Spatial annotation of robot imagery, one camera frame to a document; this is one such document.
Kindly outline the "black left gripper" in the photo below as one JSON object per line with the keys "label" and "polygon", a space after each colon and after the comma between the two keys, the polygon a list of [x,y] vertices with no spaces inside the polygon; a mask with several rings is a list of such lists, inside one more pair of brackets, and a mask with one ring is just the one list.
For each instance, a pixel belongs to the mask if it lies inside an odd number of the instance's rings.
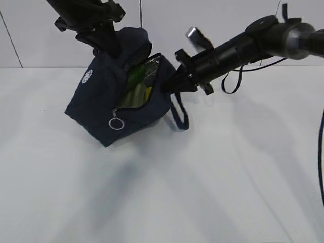
{"label": "black left gripper", "polygon": [[75,38],[93,48],[99,48],[100,53],[106,53],[111,57],[119,57],[122,53],[122,48],[115,34],[114,24],[110,20],[97,23],[79,32]]}

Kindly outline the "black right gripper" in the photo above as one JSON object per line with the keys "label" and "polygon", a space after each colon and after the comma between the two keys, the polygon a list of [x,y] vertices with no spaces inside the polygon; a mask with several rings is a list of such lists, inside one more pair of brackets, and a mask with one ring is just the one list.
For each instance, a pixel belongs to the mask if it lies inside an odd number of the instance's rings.
{"label": "black right gripper", "polygon": [[180,66],[175,74],[162,84],[161,90],[164,93],[196,92],[200,86],[206,95],[212,94],[214,89],[206,77],[216,65],[213,50],[205,50],[192,57],[183,49],[177,50],[175,58],[180,62]]}

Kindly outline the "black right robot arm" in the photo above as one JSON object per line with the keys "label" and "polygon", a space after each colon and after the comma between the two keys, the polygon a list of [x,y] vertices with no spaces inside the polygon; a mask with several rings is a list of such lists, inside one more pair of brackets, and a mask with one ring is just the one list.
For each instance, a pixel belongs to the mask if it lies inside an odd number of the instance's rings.
{"label": "black right robot arm", "polygon": [[162,85],[162,91],[175,94],[202,87],[209,95],[213,92],[211,81],[246,64],[275,56],[293,60],[323,57],[323,30],[315,30],[301,18],[289,18],[287,8],[283,4],[283,23],[275,15],[265,16],[216,48],[197,27],[191,27],[186,36],[198,53],[189,56],[183,49],[175,53],[180,66]]}

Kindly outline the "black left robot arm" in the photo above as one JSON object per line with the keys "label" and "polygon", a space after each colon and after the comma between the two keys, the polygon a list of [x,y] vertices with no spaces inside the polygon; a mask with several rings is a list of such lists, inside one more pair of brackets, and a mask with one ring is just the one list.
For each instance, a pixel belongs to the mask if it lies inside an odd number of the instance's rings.
{"label": "black left robot arm", "polygon": [[96,53],[108,53],[113,58],[122,48],[116,37],[114,23],[119,23],[125,11],[115,1],[47,0],[59,14],[55,26],[61,31],[76,32],[76,39],[91,46]]}

